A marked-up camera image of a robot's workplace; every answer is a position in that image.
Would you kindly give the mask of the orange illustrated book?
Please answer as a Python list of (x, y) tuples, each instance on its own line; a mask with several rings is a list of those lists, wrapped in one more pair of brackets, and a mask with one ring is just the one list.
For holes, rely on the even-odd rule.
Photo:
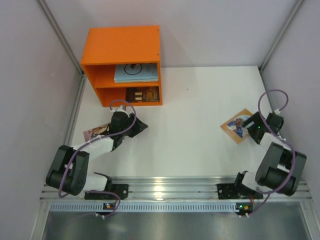
[(248, 131), (243, 127), (243, 123), (253, 114), (248, 109), (243, 109), (231, 117), (220, 128), (236, 143), (242, 143), (248, 136)]

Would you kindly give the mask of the light blue cat book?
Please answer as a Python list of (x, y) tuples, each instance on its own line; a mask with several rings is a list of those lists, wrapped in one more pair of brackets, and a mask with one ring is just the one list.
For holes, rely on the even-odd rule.
[(114, 72), (115, 83), (157, 82), (158, 67), (156, 63), (118, 64)]

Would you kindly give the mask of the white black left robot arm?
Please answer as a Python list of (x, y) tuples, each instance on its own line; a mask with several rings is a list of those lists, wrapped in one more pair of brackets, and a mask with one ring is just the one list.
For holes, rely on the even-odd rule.
[(90, 164), (98, 157), (115, 151), (126, 137), (134, 138), (148, 127), (133, 112), (115, 111), (109, 123), (83, 133), (85, 143), (61, 145), (57, 149), (46, 175), (46, 185), (72, 196), (112, 192), (111, 177), (99, 172), (90, 173)]

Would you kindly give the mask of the dark brown sunset book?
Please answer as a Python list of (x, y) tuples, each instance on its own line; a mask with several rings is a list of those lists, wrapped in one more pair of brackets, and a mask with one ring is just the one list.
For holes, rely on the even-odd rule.
[(159, 102), (158, 86), (129, 87), (126, 89), (125, 100), (129, 103)]

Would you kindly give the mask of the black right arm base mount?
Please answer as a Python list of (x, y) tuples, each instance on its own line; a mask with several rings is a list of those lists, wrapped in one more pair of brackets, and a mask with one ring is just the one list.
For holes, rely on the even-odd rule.
[(243, 184), (235, 185), (234, 183), (219, 183), (216, 185), (219, 200), (254, 200), (263, 199), (261, 193), (252, 190)]

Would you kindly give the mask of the pink illustrated fairy-tale book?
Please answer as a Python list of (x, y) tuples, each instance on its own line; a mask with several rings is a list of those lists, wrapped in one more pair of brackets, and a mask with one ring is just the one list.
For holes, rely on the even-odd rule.
[(110, 126), (110, 123), (106, 123), (98, 127), (84, 131), (83, 132), (84, 140), (87, 142), (94, 139), (98, 135), (104, 135), (106, 132), (108, 132), (109, 126)]

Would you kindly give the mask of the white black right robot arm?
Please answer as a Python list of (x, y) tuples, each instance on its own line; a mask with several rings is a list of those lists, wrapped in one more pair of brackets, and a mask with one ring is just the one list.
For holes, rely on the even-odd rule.
[(262, 199), (261, 192), (277, 189), (285, 182), (289, 173), (291, 173), (289, 180), (277, 193), (292, 196), (298, 189), (302, 177), (307, 156), (296, 151), (295, 165), (292, 166), (292, 148), (280, 135), (274, 136), (282, 128), (284, 118), (272, 112), (265, 121), (266, 123), (256, 112), (242, 124), (249, 136), (266, 152), (255, 173), (246, 170), (237, 174), (234, 187), (240, 198)]

